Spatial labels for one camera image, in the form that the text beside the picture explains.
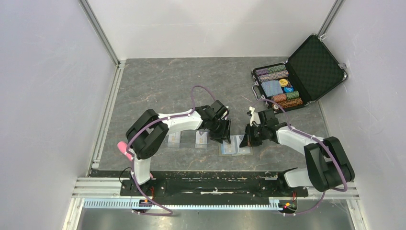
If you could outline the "clear acrylic card box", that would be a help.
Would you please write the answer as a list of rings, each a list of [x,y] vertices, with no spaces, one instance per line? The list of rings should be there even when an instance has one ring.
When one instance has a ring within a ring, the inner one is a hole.
[[[196,131],[195,132],[195,148],[206,149],[208,142],[208,132],[207,131]]]
[[[181,132],[171,133],[168,135],[168,148],[180,148]]]

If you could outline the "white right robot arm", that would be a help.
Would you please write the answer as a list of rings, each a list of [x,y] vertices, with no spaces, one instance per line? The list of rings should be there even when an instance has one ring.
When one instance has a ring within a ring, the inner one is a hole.
[[[283,171],[277,178],[277,191],[290,195],[297,187],[313,187],[319,192],[345,192],[355,178],[350,161],[336,137],[309,135],[289,123],[281,123],[271,109],[257,112],[250,107],[250,122],[246,125],[240,147],[258,147],[269,140],[287,146],[305,158],[306,167]]]

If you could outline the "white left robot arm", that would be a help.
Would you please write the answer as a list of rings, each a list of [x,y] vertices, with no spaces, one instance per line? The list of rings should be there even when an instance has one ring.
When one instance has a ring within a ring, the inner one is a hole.
[[[117,144],[122,154],[131,161],[132,189],[138,195],[149,192],[151,158],[170,134],[208,130],[211,140],[230,142],[231,120],[227,118],[228,114],[228,107],[219,100],[180,113],[158,114],[153,109],[146,110],[127,130],[127,142]]]

